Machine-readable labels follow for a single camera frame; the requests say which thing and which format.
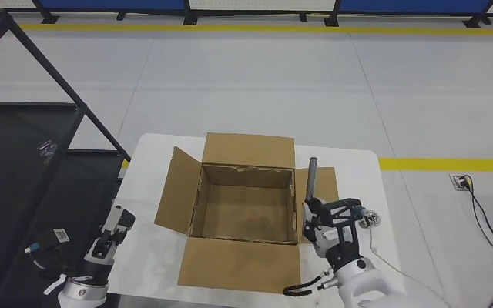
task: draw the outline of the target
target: white table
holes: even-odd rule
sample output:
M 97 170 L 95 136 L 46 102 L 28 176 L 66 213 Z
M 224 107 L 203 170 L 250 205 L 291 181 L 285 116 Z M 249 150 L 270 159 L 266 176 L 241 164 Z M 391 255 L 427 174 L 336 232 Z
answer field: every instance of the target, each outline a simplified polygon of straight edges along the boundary
M 205 138 L 145 134 L 136 147 L 132 162 L 116 197 L 117 204 L 136 217 L 132 230 L 116 253 L 115 266 L 109 277 L 109 292 L 167 300 L 205 303 L 232 307 L 343 307 L 337 288 L 303 298 L 280 294 L 237 290 L 177 286 L 179 268 L 185 249 L 183 234 L 154 225 L 154 217 L 163 192 L 173 147 L 178 146 L 201 160 Z M 369 151 L 295 146 L 296 167 L 307 168 L 316 156 L 318 166 L 336 170 L 339 197 L 358 198 L 368 209 L 377 211 L 381 225 L 374 230 L 374 247 L 388 262 L 399 267 L 394 231 L 385 198 L 376 155 Z M 361 254 L 399 290 L 403 277 L 383 264 L 369 250 L 368 231 L 358 227 Z M 300 245 L 302 281 L 313 279 L 328 268 L 311 245 Z

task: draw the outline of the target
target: white floor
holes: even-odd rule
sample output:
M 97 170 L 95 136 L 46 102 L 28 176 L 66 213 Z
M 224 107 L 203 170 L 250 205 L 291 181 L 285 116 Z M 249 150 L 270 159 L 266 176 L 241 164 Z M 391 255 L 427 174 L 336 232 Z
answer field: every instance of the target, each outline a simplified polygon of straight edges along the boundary
M 493 156 L 490 36 L 29 35 L 130 153 L 146 132 L 215 131 L 292 136 L 298 144 L 369 149 L 380 157 Z M 2 101 L 69 102 L 11 35 L 0 40 L 0 72 Z M 89 121 L 72 147 L 112 148 Z M 471 175 L 493 219 L 493 175 Z M 453 190 L 446 172 L 383 172 L 383 179 L 402 270 L 453 307 L 488 306 L 493 249 L 475 225 L 468 195 Z M 444 306 L 407 284 L 424 307 Z M 176 303 L 124 298 L 121 304 L 158 305 Z

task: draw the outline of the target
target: electrical socket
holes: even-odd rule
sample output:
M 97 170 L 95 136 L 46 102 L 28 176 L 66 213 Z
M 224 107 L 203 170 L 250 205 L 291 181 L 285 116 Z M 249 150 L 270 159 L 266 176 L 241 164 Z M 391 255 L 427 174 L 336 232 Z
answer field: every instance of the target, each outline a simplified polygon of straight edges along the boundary
M 462 187 L 460 184 L 461 180 L 459 180 L 459 178 L 461 176 L 464 176 L 463 174 L 449 174 L 448 176 L 450 176 L 450 180 L 452 181 L 452 185 L 454 186 L 455 190 L 460 191 L 460 192 L 468 190 L 467 188 Z

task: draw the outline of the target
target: open cardboard box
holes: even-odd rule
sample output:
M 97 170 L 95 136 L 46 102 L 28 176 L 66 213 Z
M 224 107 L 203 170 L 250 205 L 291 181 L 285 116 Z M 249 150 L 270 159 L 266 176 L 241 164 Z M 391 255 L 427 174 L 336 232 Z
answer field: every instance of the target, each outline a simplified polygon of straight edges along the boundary
M 154 223 L 188 236 L 178 284 L 271 293 L 300 284 L 306 184 L 292 138 L 209 133 L 202 162 L 175 147 Z M 317 170 L 316 193 L 338 199 L 334 168 Z

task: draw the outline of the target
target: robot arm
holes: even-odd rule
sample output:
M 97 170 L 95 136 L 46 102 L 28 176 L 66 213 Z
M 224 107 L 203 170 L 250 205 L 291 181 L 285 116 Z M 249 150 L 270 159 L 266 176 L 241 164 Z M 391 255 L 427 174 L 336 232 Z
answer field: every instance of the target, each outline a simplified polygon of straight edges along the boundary
M 111 208 L 101 236 L 94 241 L 84 257 L 84 277 L 68 278 L 59 293 L 61 308 L 93 308 L 104 304 L 109 288 L 109 273 L 115 263 L 113 257 L 134 222 L 135 216 L 126 209 L 121 206 Z
M 364 229 L 375 227 L 380 224 L 378 214 L 365 209 L 358 199 L 326 203 L 314 197 L 316 169 L 317 159 L 311 158 L 304 202 L 303 235 L 312 243 L 317 255 L 327 259 L 334 272 L 333 277 L 322 282 L 318 289 L 337 286 L 346 308 L 415 308 L 416 305 L 411 299 L 392 288 L 373 263 L 360 255 L 356 221 L 359 221 L 360 227 Z M 300 296 L 300 292 L 293 292 L 301 289 L 298 287 L 288 287 L 284 294 Z M 384 296 L 377 300 L 357 303 L 355 297 L 370 291 L 379 291 Z M 302 295 L 310 293 L 301 291 Z

